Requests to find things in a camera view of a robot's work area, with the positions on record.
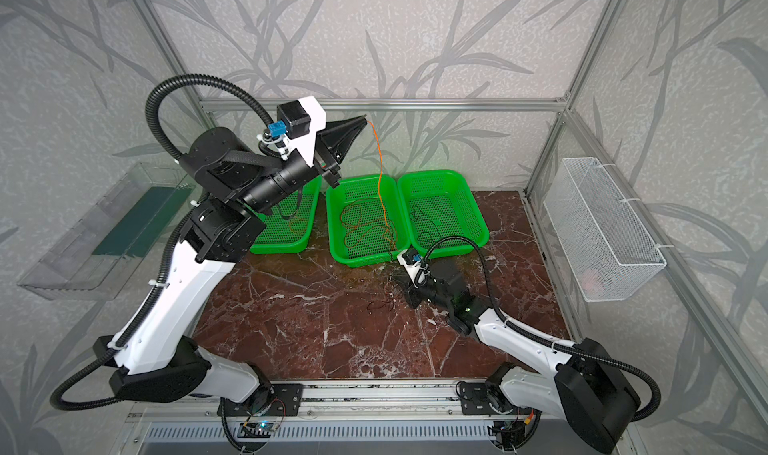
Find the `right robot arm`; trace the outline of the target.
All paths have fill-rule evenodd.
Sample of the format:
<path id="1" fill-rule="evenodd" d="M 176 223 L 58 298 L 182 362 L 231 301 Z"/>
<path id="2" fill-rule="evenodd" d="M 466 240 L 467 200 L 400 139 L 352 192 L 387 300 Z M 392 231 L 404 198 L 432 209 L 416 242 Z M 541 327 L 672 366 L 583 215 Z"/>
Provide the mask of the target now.
<path id="1" fill-rule="evenodd" d="M 458 334 L 506 353 L 486 382 L 490 407 L 500 415 L 529 409 L 565 420 L 587 445 L 613 452 L 632 422 L 650 417 L 662 401 L 658 383 L 643 370 L 609 355 L 595 340 L 562 339 L 506 314 L 481 267 L 486 298 L 471 294 L 456 265 L 414 247 L 400 251 L 398 282 L 413 309 L 431 303 Z"/>

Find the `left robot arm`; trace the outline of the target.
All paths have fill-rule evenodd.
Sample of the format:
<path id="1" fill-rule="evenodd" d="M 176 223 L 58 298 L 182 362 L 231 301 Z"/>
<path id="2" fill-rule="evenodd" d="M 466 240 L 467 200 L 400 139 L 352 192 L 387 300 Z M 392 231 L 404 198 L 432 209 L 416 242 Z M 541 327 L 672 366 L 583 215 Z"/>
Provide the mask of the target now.
<path id="1" fill-rule="evenodd" d="M 161 104 L 173 92 L 197 85 L 227 92 L 259 116 L 265 129 L 258 150 L 225 127 L 203 132 L 187 150 L 170 140 L 161 126 Z M 95 360 L 56 387 L 50 404 L 59 411 L 84 411 L 195 395 L 263 410 L 274 397 L 266 376 L 253 365 L 210 353 L 187 329 L 219 282 L 249 253 L 275 205 L 317 178 L 338 185 L 341 163 L 367 119 L 331 121 L 312 96 L 269 113 L 241 87 L 207 74 L 160 82 L 147 97 L 145 118 L 203 196 L 172 231 L 136 313 L 118 333 L 97 341 Z"/>

